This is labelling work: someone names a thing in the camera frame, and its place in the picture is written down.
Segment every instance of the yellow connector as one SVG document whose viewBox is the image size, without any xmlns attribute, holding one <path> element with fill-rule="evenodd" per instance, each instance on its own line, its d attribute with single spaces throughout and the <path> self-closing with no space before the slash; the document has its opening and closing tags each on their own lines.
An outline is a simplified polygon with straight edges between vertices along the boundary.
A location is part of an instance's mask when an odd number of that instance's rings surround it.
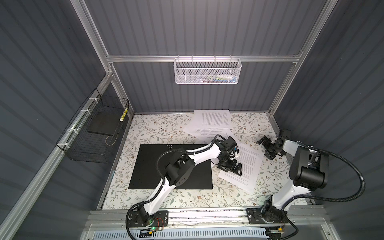
<svg viewBox="0 0 384 240">
<path fill-rule="evenodd" d="M 128 112 L 128 108 L 126 108 L 126 109 L 124 110 L 124 112 L 122 113 L 121 118 L 120 118 L 120 122 L 122 122 L 122 121 L 124 120 L 124 117 L 125 117 L 125 115 L 127 114 L 127 112 Z"/>
</svg>

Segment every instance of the red wire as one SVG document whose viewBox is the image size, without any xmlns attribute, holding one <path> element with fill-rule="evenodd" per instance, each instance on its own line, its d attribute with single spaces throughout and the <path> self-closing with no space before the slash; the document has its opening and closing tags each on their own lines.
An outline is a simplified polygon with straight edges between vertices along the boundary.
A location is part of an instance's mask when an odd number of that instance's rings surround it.
<svg viewBox="0 0 384 240">
<path fill-rule="evenodd" d="M 160 221 L 158 218 L 156 218 L 156 220 L 157 220 L 157 229 L 156 229 L 156 231 L 157 231 L 159 229 L 159 226 L 160 226 Z"/>
<path fill-rule="evenodd" d="M 163 222 L 163 219 L 161 218 L 161 222 L 163 223 L 163 228 L 164 228 L 164 222 Z"/>
</svg>

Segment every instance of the gray wall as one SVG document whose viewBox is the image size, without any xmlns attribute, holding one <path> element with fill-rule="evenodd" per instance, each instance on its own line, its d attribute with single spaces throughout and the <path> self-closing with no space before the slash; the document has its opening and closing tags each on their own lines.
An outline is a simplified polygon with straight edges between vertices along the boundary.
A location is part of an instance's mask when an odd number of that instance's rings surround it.
<svg viewBox="0 0 384 240">
<path fill-rule="evenodd" d="M 0 1 L 0 36 L 1 223 L 105 72 L 69 1 Z M 64 159 L 15 239 L 76 239 L 108 168 Z"/>
<path fill-rule="evenodd" d="M 172 63 L 114 63 L 135 112 L 268 110 L 292 63 L 243 63 L 238 84 L 176 84 Z"/>
<path fill-rule="evenodd" d="M 324 202 L 344 240 L 382 238 L 384 208 L 384 2 L 340 0 L 275 118 L 294 140 L 336 152 L 364 174 L 367 189 L 347 203 Z M 331 159 L 314 195 L 345 197 L 356 174 Z"/>
<path fill-rule="evenodd" d="M 324 0 L 87 0 L 109 55 L 299 53 Z M 291 63 L 243 63 L 238 84 L 180 86 L 170 63 L 116 63 L 135 112 L 268 110 Z"/>
</svg>

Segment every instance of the black mat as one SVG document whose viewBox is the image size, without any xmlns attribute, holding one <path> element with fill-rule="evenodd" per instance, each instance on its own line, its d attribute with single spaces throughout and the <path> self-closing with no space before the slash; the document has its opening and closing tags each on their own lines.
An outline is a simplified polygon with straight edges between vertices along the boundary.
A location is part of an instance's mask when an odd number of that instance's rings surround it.
<svg viewBox="0 0 384 240">
<path fill-rule="evenodd" d="M 120 115 L 98 112 L 88 127 L 88 132 L 113 136 L 119 120 Z"/>
<path fill-rule="evenodd" d="M 173 144 L 172 149 L 180 147 L 185 150 L 196 149 L 204 144 Z M 170 149 L 166 144 L 141 144 L 137 155 L 135 167 L 133 169 L 129 189 L 155 189 L 160 182 L 160 176 L 156 171 L 156 160 L 165 151 Z M 172 153 L 162 157 L 160 166 L 169 162 L 168 157 Z M 195 166 L 185 183 L 176 189 L 213 189 L 211 161 L 205 161 Z"/>
</svg>

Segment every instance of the floral tablecloth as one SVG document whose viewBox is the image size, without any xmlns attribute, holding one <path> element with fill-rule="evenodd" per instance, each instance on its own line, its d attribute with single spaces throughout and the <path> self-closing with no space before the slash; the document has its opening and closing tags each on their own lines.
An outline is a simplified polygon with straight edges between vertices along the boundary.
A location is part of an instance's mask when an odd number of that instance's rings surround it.
<svg viewBox="0 0 384 240">
<path fill-rule="evenodd" d="M 231 113 L 231 131 L 237 139 L 263 151 L 255 144 L 263 136 L 276 137 L 265 113 Z M 200 144 L 201 141 L 183 131 L 193 114 L 135 115 L 118 162 L 103 209 L 128 209 L 146 200 L 152 189 L 128 189 L 140 144 Z M 289 179 L 285 157 L 273 161 L 266 158 L 252 194 L 218 177 L 212 168 L 212 190 L 173 190 L 161 208 L 260 206 L 271 194 L 278 192 Z M 299 199 L 295 204 L 307 204 Z"/>
</svg>

